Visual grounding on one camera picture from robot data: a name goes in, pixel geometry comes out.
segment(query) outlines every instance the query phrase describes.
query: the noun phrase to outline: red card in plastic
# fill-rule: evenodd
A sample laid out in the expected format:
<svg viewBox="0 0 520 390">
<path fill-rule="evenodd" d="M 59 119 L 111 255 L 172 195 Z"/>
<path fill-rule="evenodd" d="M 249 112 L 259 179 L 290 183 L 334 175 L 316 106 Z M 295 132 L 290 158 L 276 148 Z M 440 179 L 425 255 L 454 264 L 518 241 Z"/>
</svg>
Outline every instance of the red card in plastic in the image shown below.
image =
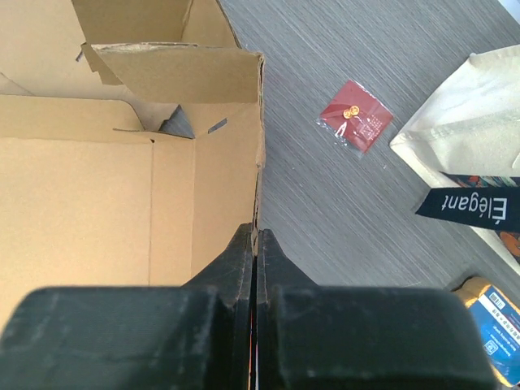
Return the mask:
<svg viewBox="0 0 520 390">
<path fill-rule="evenodd" d="M 392 122 L 392 113 L 361 85 L 349 80 L 320 115 L 337 137 L 365 153 Z"/>
</svg>

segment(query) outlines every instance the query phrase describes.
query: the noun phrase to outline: gray floor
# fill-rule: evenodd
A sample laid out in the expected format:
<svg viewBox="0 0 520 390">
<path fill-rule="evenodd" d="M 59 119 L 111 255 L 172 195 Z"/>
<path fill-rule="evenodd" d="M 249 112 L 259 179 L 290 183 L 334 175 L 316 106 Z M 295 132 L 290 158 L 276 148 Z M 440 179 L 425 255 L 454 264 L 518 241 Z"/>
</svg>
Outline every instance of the gray floor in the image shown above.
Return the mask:
<svg viewBox="0 0 520 390">
<path fill-rule="evenodd" d="M 520 300 L 515 275 L 469 228 L 416 217 L 427 186 L 388 142 L 471 52 L 520 43 L 497 0 L 223 0 L 266 54 L 264 228 L 320 284 L 449 288 L 478 273 Z M 314 119 L 355 79 L 395 119 L 363 159 Z"/>
</svg>

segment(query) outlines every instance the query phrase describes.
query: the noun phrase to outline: torn cardboard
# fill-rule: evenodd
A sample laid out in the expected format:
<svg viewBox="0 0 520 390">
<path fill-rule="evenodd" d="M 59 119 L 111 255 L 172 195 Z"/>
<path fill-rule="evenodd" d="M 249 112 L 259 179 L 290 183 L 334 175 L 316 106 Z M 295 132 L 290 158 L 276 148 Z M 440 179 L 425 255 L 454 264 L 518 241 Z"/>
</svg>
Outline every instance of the torn cardboard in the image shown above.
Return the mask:
<svg viewBox="0 0 520 390">
<path fill-rule="evenodd" d="M 256 226 L 263 58 L 215 0 L 0 8 L 0 327 L 35 288 L 183 284 Z M 155 132 L 178 104 L 195 139 Z"/>
</svg>

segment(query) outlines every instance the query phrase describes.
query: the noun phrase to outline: black tag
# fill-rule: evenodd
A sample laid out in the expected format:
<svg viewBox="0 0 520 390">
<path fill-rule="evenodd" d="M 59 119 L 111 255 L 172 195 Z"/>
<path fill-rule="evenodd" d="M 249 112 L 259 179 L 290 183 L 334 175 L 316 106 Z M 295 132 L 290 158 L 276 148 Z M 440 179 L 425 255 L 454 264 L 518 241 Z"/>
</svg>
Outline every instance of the black tag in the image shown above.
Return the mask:
<svg viewBox="0 0 520 390">
<path fill-rule="evenodd" d="M 415 214 L 520 233 L 520 188 L 434 188 Z"/>
</svg>

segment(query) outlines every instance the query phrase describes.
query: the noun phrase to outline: canvas tote bag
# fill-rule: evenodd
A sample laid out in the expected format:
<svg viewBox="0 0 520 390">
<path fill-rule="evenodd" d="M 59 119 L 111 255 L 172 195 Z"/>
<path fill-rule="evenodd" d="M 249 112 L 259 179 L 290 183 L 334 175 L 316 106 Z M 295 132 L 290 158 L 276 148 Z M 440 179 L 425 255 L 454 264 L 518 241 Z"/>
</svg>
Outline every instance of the canvas tote bag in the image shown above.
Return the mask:
<svg viewBox="0 0 520 390">
<path fill-rule="evenodd" d="M 432 188 L 520 186 L 520 45 L 472 54 L 390 147 Z M 519 234 L 473 229 L 520 274 Z"/>
</svg>

